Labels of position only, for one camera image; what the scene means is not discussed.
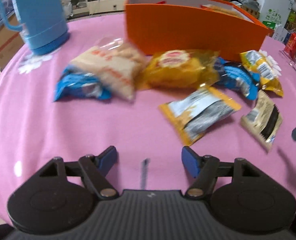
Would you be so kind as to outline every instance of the blue thermos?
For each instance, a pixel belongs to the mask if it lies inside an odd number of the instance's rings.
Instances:
[[[12,1],[20,25],[9,24],[0,0],[3,22],[8,29],[21,32],[24,42],[35,55],[52,52],[67,41],[68,26],[60,0]]]

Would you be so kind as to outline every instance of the blue snack bag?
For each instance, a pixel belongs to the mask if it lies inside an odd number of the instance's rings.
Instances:
[[[214,69],[220,76],[216,84],[240,91],[249,100],[257,98],[260,74],[246,70],[240,63],[225,61],[221,57],[217,58]]]
[[[72,95],[77,98],[97,98],[106,100],[111,93],[92,73],[86,73],[79,68],[68,65],[56,85],[54,101]]]

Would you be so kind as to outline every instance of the red can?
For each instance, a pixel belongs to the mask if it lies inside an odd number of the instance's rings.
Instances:
[[[296,59],[296,32],[290,35],[289,41],[284,48],[284,51],[289,54],[292,59]]]

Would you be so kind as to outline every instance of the thermos handle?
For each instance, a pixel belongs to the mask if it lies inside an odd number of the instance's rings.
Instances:
[[[8,29],[10,29],[11,31],[21,32],[23,30],[21,25],[14,26],[14,25],[9,24],[2,0],[0,0],[0,15],[1,15],[2,19],[3,19],[3,22],[4,22],[5,26]]]

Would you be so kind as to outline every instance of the yellow and silver packet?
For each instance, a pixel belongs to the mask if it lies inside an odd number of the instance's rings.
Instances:
[[[276,105],[260,90],[255,108],[241,117],[240,124],[269,151],[282,121]]]
[[[260,86],[263,90],[272,91],[283,97],[281,83],[273,72],[273,66],[269,64],[266,57],[256,50],[240,53],[242,64],[247,70],[260,73]]]
[[[184,145],[192,145],[206,129],[241,106],[219,90],[202,86],[183,100],[160,105],[161,112],[175,127]]]

